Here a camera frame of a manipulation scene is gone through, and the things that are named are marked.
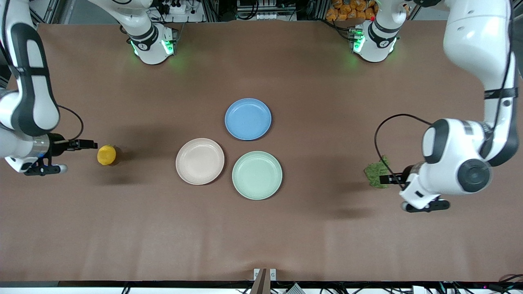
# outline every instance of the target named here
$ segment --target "lemon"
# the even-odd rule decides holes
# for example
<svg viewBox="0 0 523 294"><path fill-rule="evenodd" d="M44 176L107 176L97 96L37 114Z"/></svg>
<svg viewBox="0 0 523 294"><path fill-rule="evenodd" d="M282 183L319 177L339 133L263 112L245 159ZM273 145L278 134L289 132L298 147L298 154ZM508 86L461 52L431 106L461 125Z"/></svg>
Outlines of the lemon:
<svg viewBox="0 0 523 294"><path fill-rule="evenodd" d="M96 158L101 165L109 165L116 159L116 149L111 145L104 145L98 150Z"/></svg>

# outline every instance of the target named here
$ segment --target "blue plate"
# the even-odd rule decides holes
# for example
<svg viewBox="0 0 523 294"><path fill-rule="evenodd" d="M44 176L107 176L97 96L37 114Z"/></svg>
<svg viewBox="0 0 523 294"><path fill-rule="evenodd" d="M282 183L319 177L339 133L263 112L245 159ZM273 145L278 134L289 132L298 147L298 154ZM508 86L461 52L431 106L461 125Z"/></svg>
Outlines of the blue plate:
<svg viewBox="0 0 523 294"><path fill-rule="evenodd" d="M235 138L250 141L263 136L270 128L270 110L258 99L244 98L234 102L225 113L227 131Z"/></svg>

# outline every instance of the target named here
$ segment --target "white robotic arm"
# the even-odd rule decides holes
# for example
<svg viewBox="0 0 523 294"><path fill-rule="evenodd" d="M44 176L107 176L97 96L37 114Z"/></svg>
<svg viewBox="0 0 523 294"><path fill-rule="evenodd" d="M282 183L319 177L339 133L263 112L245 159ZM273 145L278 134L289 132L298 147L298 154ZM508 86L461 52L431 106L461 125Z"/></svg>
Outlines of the white robotic arm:
<svg viewBox="0 0 523 294"><path fill-rule="evenodd" d="M449 203L439 199L441 194L481 191L492 180L491 166L508 161L519 144L516 59L509 37L510 2L445 0L445 4L450 8L445 53L482 82L485 120L445 118L434 122L423 136L425 161L409 166L396 178L382 177L382 183L398 184L399 180L404 184L400 195L406 201L404 210L409 212L447 209Z"/></svg>
<svg viewBox="0 0 523 294"><path fill-rule="evenodd" d="M173 29L153 24L147 15L152 0L90 0L110 13L129 35L134 53L146 64L174 54ZM0 156L19 173L64 173L52 157L64 151L96 149L91 140L66 140L51 133L60 121L49 78L46 55L33 27L29 0L0 0L2 51L14 74L17 91L0 91Z"/></svg>
<svg viewBox="0 0 523 294"><path fill-rule="evenodd" d="M177 31L152 23L147 9L152 0L89 0L112 15L131 40L136 54L146 64L158 64L176 50Z"/></svg>
<svg viewBox="0 0 523 294"><path fill-rule="evenodd" d="M356 29L363 32L354 42L353 51L369 62L380 62L394 50L397 33L407 18L405 0L377 0L378 13L373 21L366 20Z"/></svg>
<svg viewBox="0 0 523 294"><path fill-rule="evenodd" d="M90 140L65 140L51 133L60 120L42 40L33 27L28 0L1 0L0 40L18 85L0 92L0 156L26 175L64 173L51 157L66 150L93 149Z"/></svg>

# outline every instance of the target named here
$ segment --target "black cable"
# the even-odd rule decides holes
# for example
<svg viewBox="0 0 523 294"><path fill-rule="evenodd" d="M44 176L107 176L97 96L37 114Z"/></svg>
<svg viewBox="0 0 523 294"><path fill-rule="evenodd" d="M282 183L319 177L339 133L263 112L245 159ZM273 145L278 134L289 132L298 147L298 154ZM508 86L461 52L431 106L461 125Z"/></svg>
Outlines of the black cable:
<svg viewBox="0 0 523 294"><path fill-rule="evenodd" d="M292 18L292 16L293 16L295 13L296 13L296 8L295 8L294 11L292 12L291 17L289 17L289 21L291 21L291 18Z"/></svg>
<svg viewBox="0 0 523 294"><path fill-rule="evenodd" d="M247 288L246 288L246 289L245 289L245 290L243 291L243 293L242 293L242 294L246 294L246 293L247 293L247 291L249 291L249 289L251 289L252 287L253 287L253 286L249 286L249 287L247 287Z"/></svg>
<svg viewBox="0 0 523 294"><path fill-rule="evenodd" d="M400 180L397 178L396 174L394 174L394 172L392 171L392 169L389 167L389 165L383 160L383 155L381 155L380 153L380 150L378 148L378 132L380 131L380 128L382 125L384 125L387 121L393 119L393 118L396 118L396 117L400 117L400 116L408 116L410 118L413 118L413 119L416 119L418 121L421 121L422 123L425 123L427 125L432 125L432 123L424 120L424 119L421 119L417 116L414 116L414 115L410 115L410 114L397 114L397 115L393 115L393 116L389 116L387 117L384 121L382 121L380 123L380 125L376 128L376 132L374 133L374 148L376 148L376 153L378 154L378 156L380 157L380 161L383 163L383 165L385 165L385 167L389 170L389 172L391 173L391 175L394 177L394 179L396 180L396 182L398 183L398 185L400 186L401 190L405 190L405 185L401 184L400 183Z"/></svg>
<svg viewBox="0 0 523 294"><path fill-rule="evenodd" d="M344 38L344 39L347 40L347 41L352 40L351 38L349 38L349 37L347 37L347 36L344 36L344 35L342 34L342 32L340 32L338 26L334 23L334 21L332 21L332 25L334 26L334 29L338 32L338 34L340 35L340 37Z"/></svg>
<svg viewBox="0 0 523 294"><path fill-rule="evenodd" d="M327 292L329 292L330 294L334 294L334 293L332 293L332 291L330 291L330 290L327 289L327 288L321 288L321 289L320 289L320 294L322 294L323 290L327 290Z"/></svg>
<svg viewBox="0 0 523 294"><path fill-rule="evenodd" d="M6 21L6 18L7 18L7 10L9 9L9 2L10 0L6 0L5 2L5 6L4 6L4 13L3 13L3 17L2 17L2 53L4 54L5 56L5 60L7 61L7 65L12 65L13 64L13 61L11 60L11 56L9 54L7 54L7 31L5 29L5 21Z"/></svg>
<svg viewBox="0 0 523 294"><path fill-rule="evenodd" d="M166 24L165 22L165 18L163 17L163 14L160 12L160 9L158 9L158 6L154 6L156 8L156 11L158 11L158 14L160 15L161 19L162 19L162 22L161 24L164 25Z"/></svg>
<svg viewBox="0 0 523 294"><path fill-rule="evenodd" d="M473 293L471 290L469 290L467 287L458 284L458 282L454 282L454 283L455 283L456 285L458 285L458 287L463 288L467 293L469 293L469 294L474 294L474 293Z"/></svg>
<svg viewBox="0 0 523 294"><path fill-rule="evenodd" d="M214 9L214 6L212 5L212 1L210 1L210 3L209 3L209 7L211 7L211 11L212 11L212 13L214 13L214 15L216 16L216 19L217 19L218 21L222 21L222 20L220 19L220 15L219 15L218 13L216 13L216 10Z"/></svg>
<svg viewBox="0 0 523 294"><path fill-rule="evenodd" d="M503 77L503 83L501 84L500 90L503 90L505 88L505 84L507 83L507 77L508 77L508 70L510 68L510 58L512 56L512 34L513 34L513 27L512 24L514 22L514 8L512 7L512 4L510 5L510 23L508 24L508 55L507 55L507 63L505 64L505 76ZM499 110L501 109L501 100L502 100L502 93L503 91L499 91L499 97L497 101L497 107L496 107L496 116L494 118L494 125L492 126L492 132L489 135L489 138L485 141L489 141L494 137L494 131L497 127L497 121L499 118Z"/></svg>
<svg viewBox="0 0 523 294"><path fill-rule="evenodd" d="M315 20L319 20L319 21L323 22L324 24L330 26L333 29L335 29L337 27L336 25L332 25L330 22L326 21L325 19L315 19ZM337 28L340 31L349 31L349 29L347 29L347 28L340 28L340 27L337 27Z"/></svg>
<svg viewBox="0 0 523 294"><path fill-rule="evenodd" d="M129 282L125 282L123 283L123 290L122 290L122 294L129 294L129 292L131 291L131 285Z"/></svg>
<svg viewBox="0 0 523 294"><path fill-rule="evenodd" d="M454 288L454 294L460 294L460 291L456 288L456 284L452 282L452 287Z"/></svg>
<svg viewBox="0 0 523 294"><path fill-rule="evenodd" d="M74 112L73 110L71 110L71 109L69 109L69 108L67 108L65 106L58 105L58 107L63 108L65 110L69 111L70 113L74 114L74 116L76 116L78 118L78 120L80 121L80 132L74 138L70 139L70 141L76 140L76 139L80 138L80 136L84 132L84 121L82 120L82 118L76 112Z"/></svg>
<svg viewBox="0 0 523 294"><path fill-rule="evenodd" d="M358 290L356 290L353 294L358 294L359 291L362 291L363 289L365 289L367 287L363 287L363 288L359 288Z"/></svg>
<svg viewBox="0 0 523 294"><path fill-rule="evenodd" d="M236 17L241 20L249 20L249 19L255 17L256 14L258 13L259 5L260 5L259 0L256 0L256 3L253 4L253 9L251 10L251 12L249 13L249 15L247 17L245 17L245 18L240 17L237 12L236 12Z"/></svg>
<svg viewBox="0 0 523 294"><path fill-rule="evenodd" d="M502 282L508 282L508 281L510 281L510 280L513 280L513 279L515 279L515 278L519 278L519 277L523 277L523 274L512 275L511 277L506 278L506 279L504 279L504 280L501 280L501 281L499 281L499 282L500 282L500 283L502 283Z"/></svg>

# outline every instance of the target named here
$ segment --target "green plate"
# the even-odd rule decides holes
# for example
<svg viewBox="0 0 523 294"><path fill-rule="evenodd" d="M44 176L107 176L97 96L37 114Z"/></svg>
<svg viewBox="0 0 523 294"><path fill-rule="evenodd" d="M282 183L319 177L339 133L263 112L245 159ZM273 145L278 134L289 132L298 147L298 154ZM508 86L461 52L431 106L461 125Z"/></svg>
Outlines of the green plate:
<svg viewBox="0 0 523 294"><path fill-rule="evenodd" d="M283 179L278 160L267 152L244 154L232 169L232 182L245 198L262 200L276 193Z"/></svg>

